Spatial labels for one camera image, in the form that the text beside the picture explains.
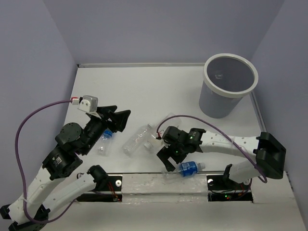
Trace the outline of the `blue label bottle white cap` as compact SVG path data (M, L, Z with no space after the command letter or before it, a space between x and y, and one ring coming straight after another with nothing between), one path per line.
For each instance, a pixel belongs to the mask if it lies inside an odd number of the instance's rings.
M189 178L205 169L205 163L189 161L178 164L173 171L163 170L162 174L166 180Z

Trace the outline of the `small blue label bottle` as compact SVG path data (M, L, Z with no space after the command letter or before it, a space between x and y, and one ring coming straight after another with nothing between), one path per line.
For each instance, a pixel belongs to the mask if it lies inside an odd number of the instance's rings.
M105 130L101 135L100 139L97 141L97 152L99 155L108 156L109 148L113 141L113 132L110 130Z

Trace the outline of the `clear slim bottle blue cap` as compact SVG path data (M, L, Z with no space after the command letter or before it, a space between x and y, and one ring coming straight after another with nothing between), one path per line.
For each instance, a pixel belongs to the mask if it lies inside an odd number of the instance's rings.
M224 79L224 73L222 71L215 71L214 78L216 81L221 81Z

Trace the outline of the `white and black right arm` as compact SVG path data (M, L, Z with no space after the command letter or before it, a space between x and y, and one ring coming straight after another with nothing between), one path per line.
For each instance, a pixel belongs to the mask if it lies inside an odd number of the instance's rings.
M242 162L225 167L221 182L228 189L252 178L259 177L262 182L267 183L267 179L280 180L284 175L286 148L268 132L261 132L255 137L229 137L201 128L192 128L185 132L169 126L162 141L164 146L157 157L168 172L176 169L169 159L179 164L188 154L195 152L242 157Z

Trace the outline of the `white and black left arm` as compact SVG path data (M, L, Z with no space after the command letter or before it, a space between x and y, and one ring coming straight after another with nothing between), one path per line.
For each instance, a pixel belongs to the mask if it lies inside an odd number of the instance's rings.
M94 165L61 191L53 191L83 163L79 156L87 155L106 130L125 129L131 111L116 109L112 105L87 112L90 120L84 128L75 122L62 127L55 137L55 148L44 159L30 185L23 183L22 195L14 203L1 207L2 218L12 221L9 230L39 231L53 221L50 217L57 210L71 206L83 193L101 190L108 184L108 174L100 165Z

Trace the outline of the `grey bin with white rim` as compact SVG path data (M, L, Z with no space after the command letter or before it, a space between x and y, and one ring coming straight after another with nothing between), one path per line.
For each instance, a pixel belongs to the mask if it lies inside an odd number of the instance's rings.
M222 71L224 79L216 81L215 71ZM258 84L258 72L247 59L231 53L219 53L205 62L203 84L199 98L201 111L211 118L228 116L241 99Z

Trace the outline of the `crushed clear bottle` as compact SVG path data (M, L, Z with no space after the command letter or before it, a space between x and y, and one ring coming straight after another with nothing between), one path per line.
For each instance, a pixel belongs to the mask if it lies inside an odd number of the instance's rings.
M153 127L153 124L147 124L138 128L122 146L124 154L132 156L133 153L149 138Z

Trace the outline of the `large ribbed clear bottle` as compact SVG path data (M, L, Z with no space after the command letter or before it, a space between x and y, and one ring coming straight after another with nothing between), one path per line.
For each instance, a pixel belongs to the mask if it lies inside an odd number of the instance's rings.
M157 128L159 127L159 125L160 125L164 120L166 120L167 118L172 117L172 116L174 116L174 115L175 115L175 114L173 114L173 113L169 113L165 118L163 118L161 121L159 121L157 124L155 124L155 126L153 127L153 130L152 130L152 132L151 132L151 134L150 134L150 136L153 134L153 135L155 135L155 136L157 137L157 132L156 132L156 130L157 130ZM181 125L181 119L180 119L179 117L175 117L175 118L172 118L172 119L170 119L170 120L164 122L164 123L159 127L158 132L159 132L160 136L163 136L165 130L166 130L169 126L174 126L174 127L177 127L177 128L178 128L180 125ZM152 146L151 146L151 144L150 144L150 142L149 142L150 136L149 136L149 138L146 140L146 142L144 143L143 146L144 146L144 148L145 148L149 153L157 153L160 149L154 149L154 148L152 148Z

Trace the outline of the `white foam strip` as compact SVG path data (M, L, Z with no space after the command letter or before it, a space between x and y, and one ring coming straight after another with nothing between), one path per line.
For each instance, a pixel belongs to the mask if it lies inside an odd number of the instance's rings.
M205 174L182 178L178 175L125 174L121 186L122 202L140 203L206 203Z

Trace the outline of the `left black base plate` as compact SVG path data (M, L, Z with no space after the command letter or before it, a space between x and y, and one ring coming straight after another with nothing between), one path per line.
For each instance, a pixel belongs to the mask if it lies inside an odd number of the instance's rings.
M98 189L85 192L77 198L78 202L122 202L123 175L109 174L108 182Z

